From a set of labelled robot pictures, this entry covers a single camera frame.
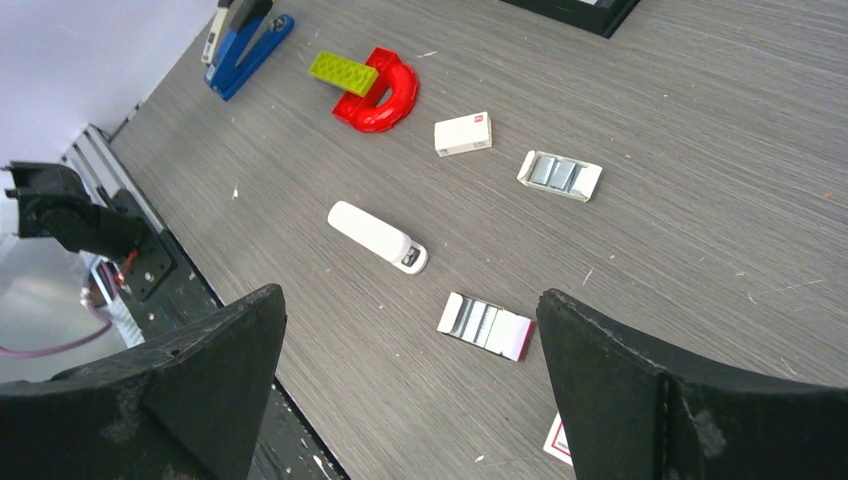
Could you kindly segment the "staple box tray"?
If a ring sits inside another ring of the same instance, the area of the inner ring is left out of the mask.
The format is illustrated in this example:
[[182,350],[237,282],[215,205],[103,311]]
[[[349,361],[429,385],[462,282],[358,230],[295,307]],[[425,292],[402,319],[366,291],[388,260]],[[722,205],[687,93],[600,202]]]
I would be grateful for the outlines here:
[[517,180],[524,186],[557,194],[582,203],[594,195],[603,168],[562,155],[530,150]]

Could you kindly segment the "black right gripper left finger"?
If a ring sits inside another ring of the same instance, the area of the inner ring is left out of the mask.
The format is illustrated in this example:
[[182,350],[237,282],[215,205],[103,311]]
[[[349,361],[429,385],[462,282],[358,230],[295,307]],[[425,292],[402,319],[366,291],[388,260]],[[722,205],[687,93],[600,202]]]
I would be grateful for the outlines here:
[[170,333],[1,387],[5,479],[244,479],[286,328],[265,285]]

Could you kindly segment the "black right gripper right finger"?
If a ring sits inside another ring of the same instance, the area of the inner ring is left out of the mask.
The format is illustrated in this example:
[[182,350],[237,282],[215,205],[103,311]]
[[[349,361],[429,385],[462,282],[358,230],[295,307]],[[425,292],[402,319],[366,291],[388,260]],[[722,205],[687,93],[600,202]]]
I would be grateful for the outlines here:
[[726,365],[545,291],[536,319],[580,479],[843,479],[847,392]]

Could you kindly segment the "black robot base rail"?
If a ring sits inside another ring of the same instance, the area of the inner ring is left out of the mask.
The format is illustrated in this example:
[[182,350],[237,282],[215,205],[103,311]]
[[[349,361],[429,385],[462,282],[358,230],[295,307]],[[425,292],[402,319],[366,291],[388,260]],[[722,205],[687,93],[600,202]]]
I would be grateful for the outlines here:
[[138,399],[137,479],[341,479],[344,470],[275,377],[282,292],[224,304],[174,235],[126,189],[108,200],[149,237],[123,260],[122,293],[156,355]]

